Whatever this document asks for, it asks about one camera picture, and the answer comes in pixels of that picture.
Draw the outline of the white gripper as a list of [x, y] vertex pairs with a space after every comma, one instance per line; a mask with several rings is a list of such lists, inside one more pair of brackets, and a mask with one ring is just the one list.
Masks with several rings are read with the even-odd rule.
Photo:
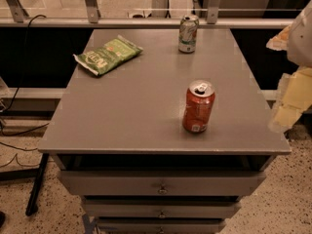
[[266, 47], [274, 51], [288, 50], [288, 60], [300, 65], [292, 75], [282, 75], [268, 123], [271, 131], [284, 133], [312, 106], [312, 0], [292, 26], [272, 37]]

